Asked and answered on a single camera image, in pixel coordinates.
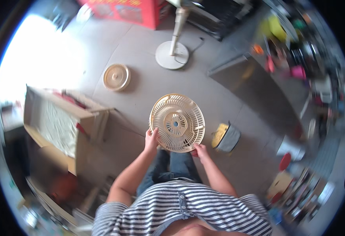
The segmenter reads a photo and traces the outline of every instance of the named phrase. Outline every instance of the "jeans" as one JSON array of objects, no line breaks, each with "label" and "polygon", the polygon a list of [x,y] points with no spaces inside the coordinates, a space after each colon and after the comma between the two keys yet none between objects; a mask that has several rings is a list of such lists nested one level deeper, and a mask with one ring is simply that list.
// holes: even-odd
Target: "jeans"
[{"label": "jeans", "polygon": [[171,152],[169,155],[166,150],[159,150],[137,188],[137,196],[156,183],[168,182],[179,177],[203,183],[190,153]]}]

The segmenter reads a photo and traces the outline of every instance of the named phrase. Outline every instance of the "beige fan grill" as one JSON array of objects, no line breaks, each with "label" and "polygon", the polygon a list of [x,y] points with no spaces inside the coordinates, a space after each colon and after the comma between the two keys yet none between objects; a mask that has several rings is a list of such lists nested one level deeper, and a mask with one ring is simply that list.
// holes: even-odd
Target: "beige fan grill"
[{"label": "beige fan grill", "polygon": [[151,130],[159,129],[158,143],[165,149],[186,153],[203,140],[203,114],[194,101],[180,94],[167,94],[154,105],[149,118]]},{"label": "beige fan grill", "polygon": [[128,86],[131,80],[131,73],[123,64],[110,65],[103,76],[103,83],[106,88],[113,91],[121,91]]}]

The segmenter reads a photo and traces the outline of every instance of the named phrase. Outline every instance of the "fan base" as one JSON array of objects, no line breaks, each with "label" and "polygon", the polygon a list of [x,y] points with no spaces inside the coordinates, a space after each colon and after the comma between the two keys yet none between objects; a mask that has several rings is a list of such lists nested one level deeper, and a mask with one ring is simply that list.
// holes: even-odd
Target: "fan base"
[{"label": "fan base", "polygon": [[175,56],[170,56],[171,41],[167,41],[158,46],[156,50],[156,61],[165,69],[180,69],[188,61],[188,49],[181,43],[177,43]]}]

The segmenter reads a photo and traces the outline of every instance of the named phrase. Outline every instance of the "red box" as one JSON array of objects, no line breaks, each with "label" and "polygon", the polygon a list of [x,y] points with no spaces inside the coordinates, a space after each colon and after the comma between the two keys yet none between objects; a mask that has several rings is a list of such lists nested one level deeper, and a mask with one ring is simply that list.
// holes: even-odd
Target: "red box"
[{"label": "red box", "polygon": [[78,0],[98,18],[116,19],[156,29],[171,5],[165,0]]}]

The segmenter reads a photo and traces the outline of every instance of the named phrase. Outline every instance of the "striped shirt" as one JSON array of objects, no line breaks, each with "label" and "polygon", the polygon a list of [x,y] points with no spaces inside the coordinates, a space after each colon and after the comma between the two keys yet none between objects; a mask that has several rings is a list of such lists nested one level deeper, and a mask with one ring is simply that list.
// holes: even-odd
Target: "striped shirt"
[{"label": "striped shirt", "polygon": [[213,229],[270,235],[266,209],[256,195],[240,198],[184,180],[158,183],[130,206],[108,202],[96,211],[93,236],[160,235],[172,222],[197,217]]}]

